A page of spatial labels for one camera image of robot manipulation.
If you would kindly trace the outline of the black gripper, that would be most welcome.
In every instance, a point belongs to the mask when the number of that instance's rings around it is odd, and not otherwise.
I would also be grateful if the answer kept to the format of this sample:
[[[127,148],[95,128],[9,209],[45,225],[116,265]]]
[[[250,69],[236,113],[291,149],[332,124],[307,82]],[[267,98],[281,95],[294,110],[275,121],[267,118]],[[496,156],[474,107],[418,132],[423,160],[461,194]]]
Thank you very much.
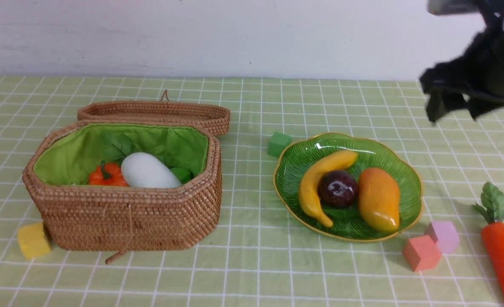
[[[435,64],[419,78],[423,92],[430,93],[426,114],[432,124],[465,109],[460,93],[471,96],[467,108],[473,121],[504,108],[504,0],[475,2],[485,23],[483,31],[463,54]]]

